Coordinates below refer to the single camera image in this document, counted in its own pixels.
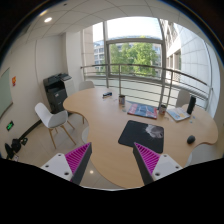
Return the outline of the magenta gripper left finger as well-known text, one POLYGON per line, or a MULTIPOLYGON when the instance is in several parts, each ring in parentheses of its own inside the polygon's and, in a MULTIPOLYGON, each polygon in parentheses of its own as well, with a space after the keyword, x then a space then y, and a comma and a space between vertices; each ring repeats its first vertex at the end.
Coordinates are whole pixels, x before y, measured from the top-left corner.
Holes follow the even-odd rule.
POLYGON ((42 169, 79 185, 92 154, 92 145, 84 144, 67 154, 57 153, 42 169))

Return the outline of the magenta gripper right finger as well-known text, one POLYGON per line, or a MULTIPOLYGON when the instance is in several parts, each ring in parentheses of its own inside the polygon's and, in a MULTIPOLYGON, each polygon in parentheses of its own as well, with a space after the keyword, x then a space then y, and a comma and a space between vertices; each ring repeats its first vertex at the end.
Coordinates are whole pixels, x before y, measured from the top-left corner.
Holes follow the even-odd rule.
POLYGON ((182 169, 168 154, 160 155, 139 143, 134 143, 133 154, 145 185, 182 169))

